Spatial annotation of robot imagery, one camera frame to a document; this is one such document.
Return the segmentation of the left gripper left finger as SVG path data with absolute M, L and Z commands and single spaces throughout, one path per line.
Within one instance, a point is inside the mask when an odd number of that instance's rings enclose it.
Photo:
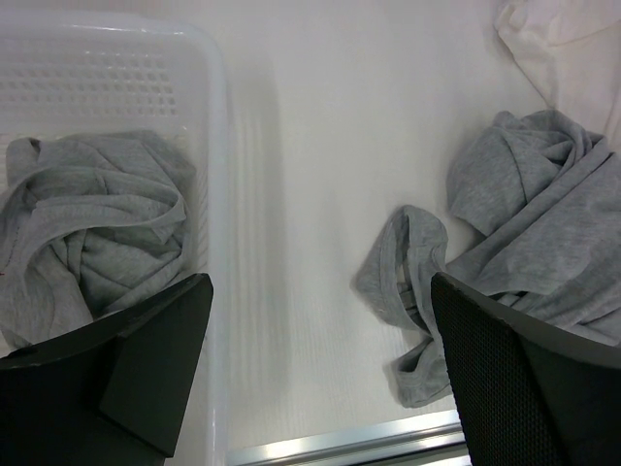
M 210 277 L 194 274 L 3 357 L 2 458 L 172 457 L 212 297 Z

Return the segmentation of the grey tank top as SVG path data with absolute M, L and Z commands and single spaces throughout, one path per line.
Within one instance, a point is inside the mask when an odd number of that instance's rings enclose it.
M 620 343 L 620 156 L 603 135 L 554 110 L 497 114 L 452 163 L 450 213 L 481 237 L 448 260 L 447 231 L 405 205 L 387 219 L 354 285 L 389 325 L 414 330 L 394 362 L 401 405 L 450 391 L 431 280 L 438 272 L 581 337 Z
M 21 138 L 1 196 L 1 333 L 19 349 L 153 296 L 187 272 L 186 157 L 150 131 Z

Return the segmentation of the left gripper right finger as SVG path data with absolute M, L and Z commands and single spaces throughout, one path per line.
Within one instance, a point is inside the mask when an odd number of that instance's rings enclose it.
M 620 350 L 504 306 L 445 273 L 431 297 L 474 465 L 617 465 Z

